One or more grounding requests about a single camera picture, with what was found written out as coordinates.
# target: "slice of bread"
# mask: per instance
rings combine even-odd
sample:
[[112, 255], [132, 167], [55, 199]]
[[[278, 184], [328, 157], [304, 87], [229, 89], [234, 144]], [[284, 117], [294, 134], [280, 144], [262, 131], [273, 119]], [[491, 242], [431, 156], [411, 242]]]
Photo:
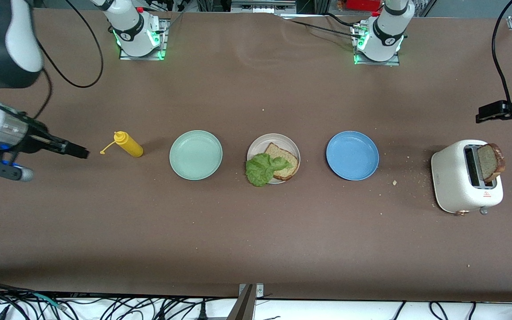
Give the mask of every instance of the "slice of bread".
[[274, 172], [274, 178], [282, 181], [290, 180], [293, 175], [295, 175], [297, 168], [299, 167], [299, 160], [291, 154], [289, 151], [276, 146], [276, 144], [270, 144], [268, 148], [266, 148], [265, 153], [269, 154], [272, 159], [277, 157], [282, 157], [285, 160], [288, 160], [292, 165], [292, 168], [285, 168], [283, 170], [278, 170]]
[[504, 172], [504, 156], [496, 144], [486, 144], [477, 150], [479, 165], [485, 182], [491, 182]]

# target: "white toaster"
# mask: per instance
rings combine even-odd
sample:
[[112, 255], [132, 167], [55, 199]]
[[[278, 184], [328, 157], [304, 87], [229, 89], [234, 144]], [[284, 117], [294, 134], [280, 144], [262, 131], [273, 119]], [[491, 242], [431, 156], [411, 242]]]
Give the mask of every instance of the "white toaster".
[[487, 208], [503, 199], [501, 177], [486, 183], [481, 174], [477, 149], [481, 140], [461, 140], [432, 156], [432, 178], [437, 204], [449, 213], [465, 215]]

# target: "green plate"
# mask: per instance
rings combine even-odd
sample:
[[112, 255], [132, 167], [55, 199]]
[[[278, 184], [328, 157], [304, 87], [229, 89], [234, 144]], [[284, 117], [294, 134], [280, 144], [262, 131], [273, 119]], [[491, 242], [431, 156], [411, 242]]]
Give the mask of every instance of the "green plate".
[[215, 173], [222, 161], [222, 146], [213, 134], [193, 130], [182, 134], [171, 146], [169, 163], [187, 180], [201, 180]]

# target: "white floor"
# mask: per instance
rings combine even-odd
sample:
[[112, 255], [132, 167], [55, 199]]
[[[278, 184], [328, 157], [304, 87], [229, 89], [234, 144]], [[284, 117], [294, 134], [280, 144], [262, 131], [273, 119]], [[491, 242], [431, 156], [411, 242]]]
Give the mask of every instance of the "white floor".
[[[92, 302], [93, 298], [75, 299], [77, 302]], [[134, 306], [143, 299], [133, 299], [128, 302], [130, 306]], [[200, 301], [199, 299], [191, 299], [191, 302]], [[234, 299], [216, 300], [207, 302], [207, 315], [209, 317], [226, 317], [228, 316]], [[112, 316], [108, 316], [108, 310], [113, 304], [111, 300], [99, 300], [93, 304], [74, 304], [69, 303], [75, 310], [79, 320], [148, 320], [159, 310], [163, 300], [157, 301], [154, 305], [146, 305], [144, 308], [137, 308], [142, 312], [134, 312], [120, 318], [128, 312], [128, 307], [121, 307]], [[317, 300], [258, 300], [256, 302], [256, 311], [254, 312], [254, 320], [270, 320], [279, 317], [278, 320], [390, 320], [396, 314], [396, 310], [401, 302], [375, 302], [375, 301], [317, 301]], [[41, 318], [39, 313], [35, 314], [32, 308], [28, 308], [25, 304], [21, 304], [28, 312], [30, 319]], [[471, 303], [449, 303], [442, 302], [447, 316], [450, 320], [466, 320], [471, 310]], [[172, 314], [187, 304], [182, 304], [173, 308], [172, 312], [167, 314], [166, 320], [170, 320]], [[439, 309], [434, 308], [435, 312], [441, 316]], [[185, 317], [187, 320], [195, 320], [199, 316], [200, 307], [197, 306], [193, 311]], [[74, 318], [71, 310], [66, 311]], [[57, 317], [53, 315], [50, 308], [44, 312], [46, 320], [55, 320]], [[176, 314], [172, 320], [180, 320], [185, 312]], [[68, 316], [61, 314], [60, 318], [67, 320]], [[436, 320], [430, 313], [428, 302], [407, 302], [402, 309], [400, 320]], [[6, 320], [24, 320], [24, 317], [10, 308]], [[512, 320], [512, 304], [477, 304], [472, 320]]]

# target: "gray floor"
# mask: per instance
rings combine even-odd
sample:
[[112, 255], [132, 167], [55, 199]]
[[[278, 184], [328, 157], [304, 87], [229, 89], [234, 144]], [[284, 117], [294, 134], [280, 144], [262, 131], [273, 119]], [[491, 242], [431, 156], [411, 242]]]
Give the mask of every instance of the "gray floor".
[[[94, 8], [89, 0], [71, 0], [77, 8]], [[437, 0], [428, 16], [453, 18], [497, 18], [508, 0]], [[45, 0], [50, 8], [69, 8], [64, 0]]]

